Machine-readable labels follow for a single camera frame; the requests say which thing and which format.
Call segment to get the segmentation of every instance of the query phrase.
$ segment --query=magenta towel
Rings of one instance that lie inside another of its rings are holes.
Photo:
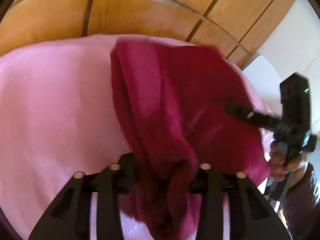
[[[200,163],[268,175],[259,130],[229,116],[228,101],[252,107],[236,71],[215,48],[123,40],[111,53],[115,111],[136,161],[134,215],[156,240],[186,239],[201,197],[188,192]]]

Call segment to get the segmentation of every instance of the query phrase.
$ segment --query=person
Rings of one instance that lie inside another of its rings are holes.
[[[270,176],[282,181],[288,172],[295,172],[285,200],[282,203],[288,231],[293,240],[316,240],[320,236],[320,195],[313,165],[307,153],[302,153],[285,164],[278,153],[278,143],[271,144],[268,162]]]

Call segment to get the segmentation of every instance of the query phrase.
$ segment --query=metal screw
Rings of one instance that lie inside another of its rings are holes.
[[[239,178],[239,179],[245,179],[247,177],[247,175],[243,172],[237,172],[236,176]]]
[[[249,119],[251,116],[254,115],[254,112],[250,112],[248,115],[247,115],[247,119]]]
[[[83,177],[84,177],[84,172],[82,172],[82,171],[77,171],[75,174],[73,174],[73,177],[75,178],[75,179],[82,179]]]
[[[112,170],[112,171],[117,171],[121,168],[121,166],[118,164],[118,163],[114,163],[114,164],[111,164],[109,169]]]
[[[201,170],[210,170],[211,169],[211,165],[208,163],[202,163],[200,164],[200,169]]]

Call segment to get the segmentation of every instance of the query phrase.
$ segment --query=white wall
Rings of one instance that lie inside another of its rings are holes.
[[[250,61],[258,55],[263,55],[283,80],[293,72],[309,78],[312,130],[320,135],[320,20],[307,0],[295,1]]]

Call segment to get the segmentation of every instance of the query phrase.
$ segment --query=dark jacket sleeve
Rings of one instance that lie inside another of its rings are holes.
[[[303,179],[291,188],[283,202],[284,217],[293,239],[305,235],[305,231],[318,220],[320,196],[313,165],[308,168]]]

